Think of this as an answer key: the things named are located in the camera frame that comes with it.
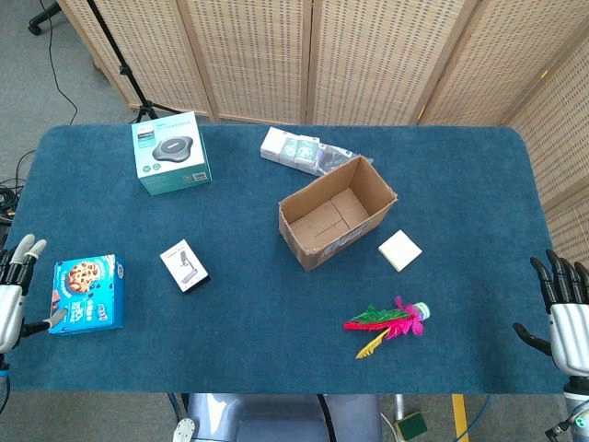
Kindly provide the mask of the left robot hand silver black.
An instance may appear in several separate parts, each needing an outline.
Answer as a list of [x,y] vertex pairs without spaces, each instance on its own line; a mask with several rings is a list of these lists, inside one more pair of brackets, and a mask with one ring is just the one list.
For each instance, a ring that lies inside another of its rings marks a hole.
[[1,250],[1,355],[12,351],[21,338],[51,329],[61,322],[68,310],[60,308],[48,319],[25,322],[29,286],[37,260],[47,241],[25,235],[11,250]]

